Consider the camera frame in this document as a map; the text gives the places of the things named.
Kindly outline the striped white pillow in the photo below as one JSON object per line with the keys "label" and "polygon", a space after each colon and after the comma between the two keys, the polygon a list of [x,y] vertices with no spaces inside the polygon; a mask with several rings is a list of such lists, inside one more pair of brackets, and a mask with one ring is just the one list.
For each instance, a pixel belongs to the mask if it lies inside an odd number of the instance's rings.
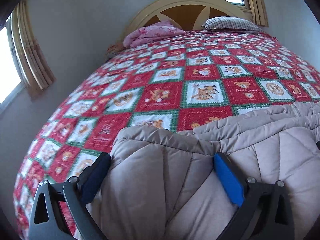
{"label": "striped white pillow", "polygon": [[249,20],[238,17],[219,16],[209,18],[202,25],[206,30],[245,30],[258,31],[262,29]]}

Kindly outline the pink folded blanket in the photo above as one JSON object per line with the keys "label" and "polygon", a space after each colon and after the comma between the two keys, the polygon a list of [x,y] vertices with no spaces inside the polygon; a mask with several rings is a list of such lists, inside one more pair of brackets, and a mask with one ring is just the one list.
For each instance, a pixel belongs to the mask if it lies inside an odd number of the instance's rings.
{"label": "pink folded blanket", "polygon": [[185,31],[174,26],[170,21],[161,21],[131,32],[124,38],[123,46],[125,48],[133,48],[146,43],[184,35],[185,33]]}

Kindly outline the yellow curtain right of headboard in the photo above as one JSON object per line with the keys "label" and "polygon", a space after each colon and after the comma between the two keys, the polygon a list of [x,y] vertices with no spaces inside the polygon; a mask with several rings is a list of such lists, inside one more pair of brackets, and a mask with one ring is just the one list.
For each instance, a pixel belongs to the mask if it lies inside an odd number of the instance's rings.
{"label": "yellow curtain right of headboard", "polygon": [[269,27],[264,0],[248,0],[253,22],[262,27]]}

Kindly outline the yellow wooden headboard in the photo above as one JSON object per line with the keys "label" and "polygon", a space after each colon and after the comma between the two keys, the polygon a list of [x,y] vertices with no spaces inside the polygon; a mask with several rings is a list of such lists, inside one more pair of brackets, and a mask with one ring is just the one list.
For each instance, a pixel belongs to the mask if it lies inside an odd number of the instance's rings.
{"label": "yellow wooden headboard", "polygon": [[132,19],[120,39],[141,27],[161,21],[170,21],[184,31],[200,30],[207,19],[216,16],[248,19],[238,6],[226,0],[156,0]]}

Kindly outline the red patchwork bedspread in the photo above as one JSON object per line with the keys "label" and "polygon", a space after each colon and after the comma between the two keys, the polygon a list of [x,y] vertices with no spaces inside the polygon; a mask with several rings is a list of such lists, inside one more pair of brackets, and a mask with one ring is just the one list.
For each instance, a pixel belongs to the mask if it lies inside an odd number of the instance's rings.
{"label": "red patchwork bedspread", "polygon": [[190,31],[125,49],[55,110],[31,143],[13,199],[22,239],[38,184],[79,175],[118,132],[173,132],[271,105],[319,101],[319,72],[265,33]]}

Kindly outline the side window yellow curtain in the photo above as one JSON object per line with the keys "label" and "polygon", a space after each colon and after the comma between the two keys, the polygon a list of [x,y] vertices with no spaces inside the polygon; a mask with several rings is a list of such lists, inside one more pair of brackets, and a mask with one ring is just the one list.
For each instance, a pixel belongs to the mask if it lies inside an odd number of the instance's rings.
{"label": "side window yellow curtain", "polygon": [[34,36],[27,0],[21,0],[11,13],[11,32],[19,71],[29,96],[34,99],[54,83],[55,76]]}

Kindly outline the beige puffer coat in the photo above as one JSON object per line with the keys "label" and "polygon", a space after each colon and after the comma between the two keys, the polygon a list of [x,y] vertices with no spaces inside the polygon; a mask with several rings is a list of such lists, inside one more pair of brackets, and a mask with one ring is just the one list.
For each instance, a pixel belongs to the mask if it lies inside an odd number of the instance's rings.
{"label": "beige puffer coat", "polygon": [[224,153],[248,177],[285,183],[295,239],[319,218],[319,104],[294,102],[171,132],[122,129],[88,205],[109,239],[216,239],[236,211],[213,170]]}

